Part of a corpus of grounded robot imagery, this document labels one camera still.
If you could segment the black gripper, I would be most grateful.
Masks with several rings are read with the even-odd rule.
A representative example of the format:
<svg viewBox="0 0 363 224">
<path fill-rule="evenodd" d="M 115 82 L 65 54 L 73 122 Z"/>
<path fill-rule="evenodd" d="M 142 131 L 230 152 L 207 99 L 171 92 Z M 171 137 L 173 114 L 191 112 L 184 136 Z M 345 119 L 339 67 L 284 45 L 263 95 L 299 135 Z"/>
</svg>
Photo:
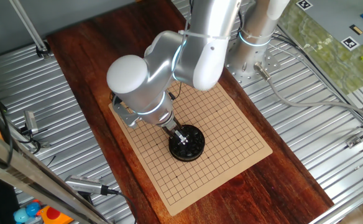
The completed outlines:
<svg viewBox="0 0 363 224">
<path fill-rule="evenodd" d="M 162 124 L 162 129 L 167 133 L 169 138 L 176 138 L 183 145 L 188 143 L 188 139 L 182 133 L 182 126 L 176 118 L 170 118 Z"/>
</svg>

